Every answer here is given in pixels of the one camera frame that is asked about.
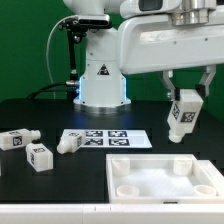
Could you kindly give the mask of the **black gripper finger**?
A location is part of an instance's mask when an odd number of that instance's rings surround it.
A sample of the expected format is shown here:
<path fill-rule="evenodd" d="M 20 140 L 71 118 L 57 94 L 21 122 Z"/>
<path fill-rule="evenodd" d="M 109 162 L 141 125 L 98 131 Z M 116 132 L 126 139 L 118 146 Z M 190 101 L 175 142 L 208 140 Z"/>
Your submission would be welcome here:
<path fill-rule="evenodd" d="M 175 87 L 174 84 L 171 81 L 171 78 L 173 77 L 173 71 L 172 70 L 166 70 L 162 72 L 162 81 L 164 83 L 164 86 L 167 88 L 167 97 L 170 101 L 179 101 L 180 100 L 180 89 Z"/>
<path fill-rule="evenodd" d="M 201 77 L 201 80 L 198 84 L 195 85 L 195 89 L 201 97 L 209 96 L 209 86 L 213 78 L 215 77 L 215 74 L 216 74 L 215 65 L 208 65 L 204 67 L 204 73 Z"/>

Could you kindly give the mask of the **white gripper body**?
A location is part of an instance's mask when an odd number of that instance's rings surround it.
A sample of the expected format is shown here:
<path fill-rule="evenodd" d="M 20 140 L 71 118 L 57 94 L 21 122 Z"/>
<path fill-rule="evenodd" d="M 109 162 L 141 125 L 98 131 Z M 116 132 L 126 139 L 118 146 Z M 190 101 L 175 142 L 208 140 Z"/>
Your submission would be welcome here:
<path fill-rule="evenodd" d="M 224 13 L 204 25 L 174 27 L 168 15 L 135 17 L 118 29 L 118 67 L 124 74 L 224 63 Z"/>

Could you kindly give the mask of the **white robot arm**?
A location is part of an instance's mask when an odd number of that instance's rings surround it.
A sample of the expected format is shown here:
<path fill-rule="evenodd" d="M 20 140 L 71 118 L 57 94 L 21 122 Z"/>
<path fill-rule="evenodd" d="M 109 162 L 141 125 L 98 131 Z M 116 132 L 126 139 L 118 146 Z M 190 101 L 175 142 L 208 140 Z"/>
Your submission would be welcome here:
<path fill-rule="evenodd" d="M 156 72 L 172 101 L 200 105 L 224 63 L 224 3 L 217 0 L 63 0 L 73 38 L 87 39 L 77 109 L 127 108 L 127 75 Z"/>

